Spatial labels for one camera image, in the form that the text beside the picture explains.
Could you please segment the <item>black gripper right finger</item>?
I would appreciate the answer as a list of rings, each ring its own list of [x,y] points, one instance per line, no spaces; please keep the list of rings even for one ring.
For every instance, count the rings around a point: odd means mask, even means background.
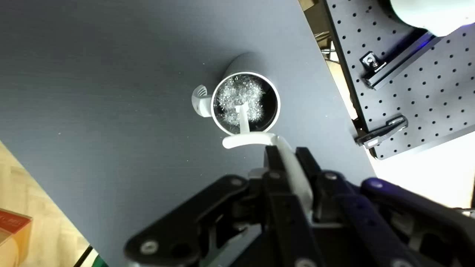
[[[431,267],[340,172],[322,169],[309,149],[296,156],[313,192],[313,233],[327,267]]]

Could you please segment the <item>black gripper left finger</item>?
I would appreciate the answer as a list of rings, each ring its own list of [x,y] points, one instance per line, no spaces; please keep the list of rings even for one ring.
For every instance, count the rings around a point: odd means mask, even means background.
[[[276,147],[264,149],[263,177],[266,233],[278,267],[325,267],[309,220],[299,197],[290,190],[284,160]]]

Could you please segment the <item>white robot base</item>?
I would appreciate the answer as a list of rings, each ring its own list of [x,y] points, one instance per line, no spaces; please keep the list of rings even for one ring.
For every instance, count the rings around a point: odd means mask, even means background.
[[[389,0],[395,15],[414,28],[444,37],[475,22],[475,0]]]

